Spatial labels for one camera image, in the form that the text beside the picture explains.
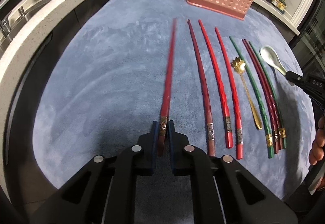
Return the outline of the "right hand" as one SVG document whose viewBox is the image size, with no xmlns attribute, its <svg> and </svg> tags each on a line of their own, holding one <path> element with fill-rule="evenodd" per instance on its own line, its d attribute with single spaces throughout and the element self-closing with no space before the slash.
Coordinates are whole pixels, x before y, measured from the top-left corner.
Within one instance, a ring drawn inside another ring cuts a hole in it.
<svg viewBox="0 0 325 224">
<path fill-rule="evenodd" d="M 312 149 L 309 154 L 310 165 L 315 165 L 318 161 L 324 158 L 324 116 L 318 121 L 318 130 L 316 132 L 316 138 L 312 143 Z"/>
</svg>

